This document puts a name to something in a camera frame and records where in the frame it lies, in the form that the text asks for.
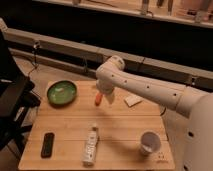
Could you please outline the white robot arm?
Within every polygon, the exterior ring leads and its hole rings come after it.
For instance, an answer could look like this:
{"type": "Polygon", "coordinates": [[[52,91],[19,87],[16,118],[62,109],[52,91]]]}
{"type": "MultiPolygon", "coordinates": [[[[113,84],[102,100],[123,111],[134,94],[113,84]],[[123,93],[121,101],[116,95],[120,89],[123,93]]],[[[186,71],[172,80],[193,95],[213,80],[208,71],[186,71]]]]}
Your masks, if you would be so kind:
{"type": "Polygon", "coordinates": [[[96,70],[98,90],[111,94],[119,87],[188,118],[182,171],[213,171],[213,92],[129,74],[124,67],[117,55],[101,64],[96,70]]]}

